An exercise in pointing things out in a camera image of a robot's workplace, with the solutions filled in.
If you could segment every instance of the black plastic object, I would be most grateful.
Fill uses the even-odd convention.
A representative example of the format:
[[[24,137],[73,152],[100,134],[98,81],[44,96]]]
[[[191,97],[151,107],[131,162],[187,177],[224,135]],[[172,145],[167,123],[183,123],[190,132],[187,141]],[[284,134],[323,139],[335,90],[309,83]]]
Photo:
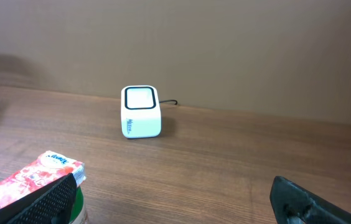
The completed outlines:
[[[275,177],[269,199],[278,224],[351,224],[350,213],[284,177]]]
[[[68,224],[76,192],[68,174],[0,209],[0,224]]]

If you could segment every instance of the printed logo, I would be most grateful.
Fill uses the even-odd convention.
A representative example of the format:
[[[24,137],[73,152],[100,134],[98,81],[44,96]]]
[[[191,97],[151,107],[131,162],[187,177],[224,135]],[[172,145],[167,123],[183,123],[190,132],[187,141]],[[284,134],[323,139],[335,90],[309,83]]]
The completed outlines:
[[[127,134],[130,134],[132,125],[133,125],[133,120],[127,119]]]
[[[61,168],[69,163],[73,163],[72,159],[66,158],[61,154],[46,154],[41,157],[40,163],[49,168]]]
[[[54,154],[54,155],[48,155],[47,157],[51,157],[51,158],[54,158],[54,159],[58,159],[59,162],[60,162],[62,165],[65,165],[65,164],[68,162],[68,160],[66,160],[66,158],[62,158],[62,157],[60,157],[60,156],[58,156],[58,155],[56,155],[56,154]]]

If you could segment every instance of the beige wall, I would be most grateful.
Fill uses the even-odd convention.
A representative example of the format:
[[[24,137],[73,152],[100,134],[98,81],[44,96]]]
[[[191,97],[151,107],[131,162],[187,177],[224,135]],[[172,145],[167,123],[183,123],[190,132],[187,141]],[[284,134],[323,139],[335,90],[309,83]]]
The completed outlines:
[[[0,0],[0,83],[351,123],[351,0]]]

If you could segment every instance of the wooden table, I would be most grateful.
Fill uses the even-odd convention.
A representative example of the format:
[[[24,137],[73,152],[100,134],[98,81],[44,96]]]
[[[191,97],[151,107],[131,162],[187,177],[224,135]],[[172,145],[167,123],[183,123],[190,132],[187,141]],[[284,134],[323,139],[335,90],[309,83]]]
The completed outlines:
[[[52,150],[86,164],[91,223],[275,223],[276,175],[351,212],[351,126],[161,107],[127,140],[119,100],[0,87],[0,180]]]

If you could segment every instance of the white device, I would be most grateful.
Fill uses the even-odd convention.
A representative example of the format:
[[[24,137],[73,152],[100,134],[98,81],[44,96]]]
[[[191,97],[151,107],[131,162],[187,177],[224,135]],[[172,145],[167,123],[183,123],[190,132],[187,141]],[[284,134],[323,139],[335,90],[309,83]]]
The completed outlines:
[[[126,86],[121,90],[121,131],[126,138],[149,138],[162,129],[161,108],[153,86]]]

